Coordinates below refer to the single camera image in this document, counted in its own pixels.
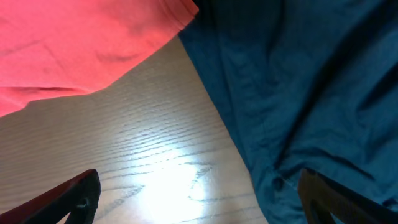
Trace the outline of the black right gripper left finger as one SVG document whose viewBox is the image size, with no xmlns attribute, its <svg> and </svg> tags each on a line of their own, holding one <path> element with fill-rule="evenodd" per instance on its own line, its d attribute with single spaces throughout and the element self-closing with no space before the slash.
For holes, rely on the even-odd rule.
<svg viewBox="0 0 398 224">
<path fill-rule="evenodd" d="M 32 200 L 1 214 L 1 224 L 92 224 L 101 194 L 95 169 L 89 169 Z"/>
</svg>

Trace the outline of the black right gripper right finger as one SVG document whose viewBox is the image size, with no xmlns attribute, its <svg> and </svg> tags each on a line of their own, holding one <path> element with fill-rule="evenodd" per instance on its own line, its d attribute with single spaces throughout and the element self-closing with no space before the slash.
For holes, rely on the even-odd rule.
<svg viewBox="0 0 398 224">
<path fill-rule="evenodd" d="M 311 169 L 301 172 L 298 194 L 309 224 L 395 224 L 397 213 Z"/>
</svg>

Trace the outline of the navy blue garment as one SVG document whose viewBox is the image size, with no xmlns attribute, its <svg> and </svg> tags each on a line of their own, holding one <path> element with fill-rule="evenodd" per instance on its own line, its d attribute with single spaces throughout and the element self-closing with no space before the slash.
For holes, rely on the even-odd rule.
<svg viewBox="0 0 398 224">
<path fill-rule="evenodd" d="M 180 33 L 269 223 L 313 169 L 397 210 L 397 0 L 199 0 Z"/>
</svg>

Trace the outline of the orange t-shirt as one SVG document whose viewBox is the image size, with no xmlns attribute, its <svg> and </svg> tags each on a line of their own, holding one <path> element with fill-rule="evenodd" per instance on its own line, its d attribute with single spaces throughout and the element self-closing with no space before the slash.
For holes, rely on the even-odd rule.
<svg viewBox="0 0 398 224">
<path fill-rule="evenodd" d="M 192 0 L 1 0 L 1 115 L 110 86 L 197 13 Z"/>
</svg>

